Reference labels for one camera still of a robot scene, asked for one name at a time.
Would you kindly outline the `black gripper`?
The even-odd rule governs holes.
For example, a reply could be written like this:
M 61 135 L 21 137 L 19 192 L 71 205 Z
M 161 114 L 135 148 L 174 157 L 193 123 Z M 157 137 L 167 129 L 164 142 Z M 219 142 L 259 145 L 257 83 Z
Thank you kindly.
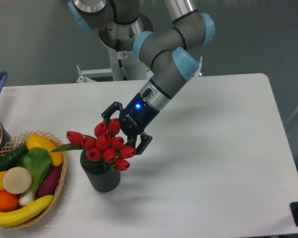
M 120 129 L 128 139 L 133 138 L 133 147 L 136 150 L 136 155 L 141 155 L 152 141 L 152 136 L 144 132 L 144 129 L 160 111 L 146 102 L 140 93 L 137 93 L 124 109 L 122 103 L 117 101 L 113 102 L 101 114 L 103 123 L 108 124 L 111 120 L 111 116 L 116 111 L 120 111 L 118 117 Z M 138 136 L 140 137 L 140 143 L 136 146 Z

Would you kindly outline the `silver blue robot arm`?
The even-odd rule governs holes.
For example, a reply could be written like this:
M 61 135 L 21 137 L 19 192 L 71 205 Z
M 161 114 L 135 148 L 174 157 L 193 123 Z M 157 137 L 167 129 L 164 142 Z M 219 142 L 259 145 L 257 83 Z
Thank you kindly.
M 125 107 L 114 102 L 102 117 L 119 111 L 123 133 L 132 141 L 137 154 L 152 140 L 145 128 L 199 71 L 189 50 L 210 41 L 215 35 L 212 18 L 198 12 L 192 0 L 168 0 L 166 7 L 173 27 L 153 33 L 151 21 L 139 11 L 136 0 L 71 0 L 74 19 L 84 31 L 98 30 L 108 49 L 115 81 L 152 77 Z

